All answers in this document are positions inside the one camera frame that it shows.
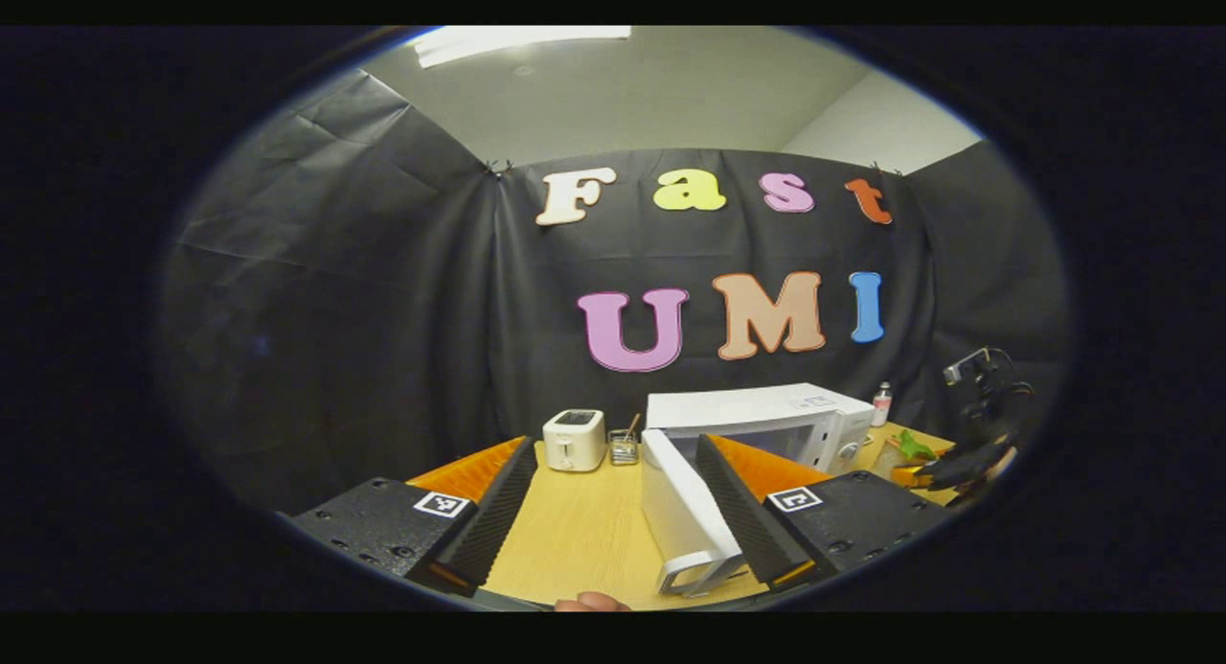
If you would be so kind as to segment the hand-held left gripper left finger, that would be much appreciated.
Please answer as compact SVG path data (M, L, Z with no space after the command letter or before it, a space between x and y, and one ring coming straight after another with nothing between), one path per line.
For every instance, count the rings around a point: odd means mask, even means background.
M535 441L519 437L408 481L362 481L292 521L371 568L473 597L485 586L536 470Z

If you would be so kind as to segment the ceiling light panel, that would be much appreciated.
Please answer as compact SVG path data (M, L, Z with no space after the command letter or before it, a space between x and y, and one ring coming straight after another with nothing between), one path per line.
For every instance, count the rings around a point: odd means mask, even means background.
M623 40L630 25L447 25L407 40L423 69L553 40Z

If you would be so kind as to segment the white microwave oven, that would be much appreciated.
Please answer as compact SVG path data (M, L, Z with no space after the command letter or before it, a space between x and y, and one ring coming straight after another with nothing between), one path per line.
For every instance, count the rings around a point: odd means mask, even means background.
M780 456L802 472L850 470L874 407L813 383L725 392L649 394L640 437L641 508L663 559L662 595L701 595L747 564L698 468L699 440L714 434L752 453Z

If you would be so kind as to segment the black backdrop cloth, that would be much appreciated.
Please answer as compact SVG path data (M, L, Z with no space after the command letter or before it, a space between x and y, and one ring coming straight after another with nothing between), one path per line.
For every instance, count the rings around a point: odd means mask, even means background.
M300 513L565 409L649 394L893 383L956 439L1007 353L1065 383L1056 232L999 149L910 175L761 149L613 149L490 172L398 92L343 74L255 127L170 249L159 341L192 445L240 499Z

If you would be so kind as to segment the sandwich with green lettuce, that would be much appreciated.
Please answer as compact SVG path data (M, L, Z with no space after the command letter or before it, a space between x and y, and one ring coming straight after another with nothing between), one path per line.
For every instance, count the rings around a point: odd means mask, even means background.
M895 485L910 490L935 490L935 473L924 470L929 464L940 462L953 445L937 446L921 442L910 429L886 440L877 455L877 468L881 475Z

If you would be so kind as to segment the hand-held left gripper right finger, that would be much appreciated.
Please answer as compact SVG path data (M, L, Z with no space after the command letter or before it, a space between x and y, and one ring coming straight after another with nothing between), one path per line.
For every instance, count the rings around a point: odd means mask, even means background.
M750 572L769 590L867 566L953 518L942 504L869 470L830 477L716 434L700 434L695 462Z

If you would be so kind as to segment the white toaster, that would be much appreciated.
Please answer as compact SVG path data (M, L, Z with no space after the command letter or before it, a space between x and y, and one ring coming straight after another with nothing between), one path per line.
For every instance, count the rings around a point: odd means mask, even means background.
M604 412L568 409L542 425L546 464L552 470L596 470L607 455Z

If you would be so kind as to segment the glass cup with sticks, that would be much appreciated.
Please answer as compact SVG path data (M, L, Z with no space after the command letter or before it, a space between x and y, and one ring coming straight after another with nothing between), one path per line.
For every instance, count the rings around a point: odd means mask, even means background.
M612 466L636 466L640 462L641 414L636 412L626 428L607 432L608 459Z

